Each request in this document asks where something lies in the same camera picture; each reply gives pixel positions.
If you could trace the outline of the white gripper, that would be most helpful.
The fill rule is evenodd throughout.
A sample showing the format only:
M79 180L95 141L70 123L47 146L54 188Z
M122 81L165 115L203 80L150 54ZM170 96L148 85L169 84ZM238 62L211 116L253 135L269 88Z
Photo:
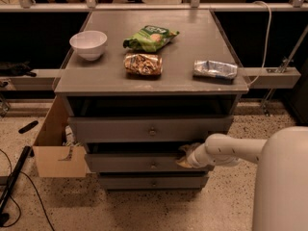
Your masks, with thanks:
M180 167L202 168L212 163L212 157L207 153L204 143L184 144L179 147L179 150L183 151L187 158L182 157L176 160L176 164Z

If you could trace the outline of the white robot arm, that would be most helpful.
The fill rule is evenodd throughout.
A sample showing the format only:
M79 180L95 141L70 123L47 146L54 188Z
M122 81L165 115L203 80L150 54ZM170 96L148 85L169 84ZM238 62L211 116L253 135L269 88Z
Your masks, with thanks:
M284 128L266 140L213 134L180 147L185 168L257 165L252 231L308 231L308 128Z

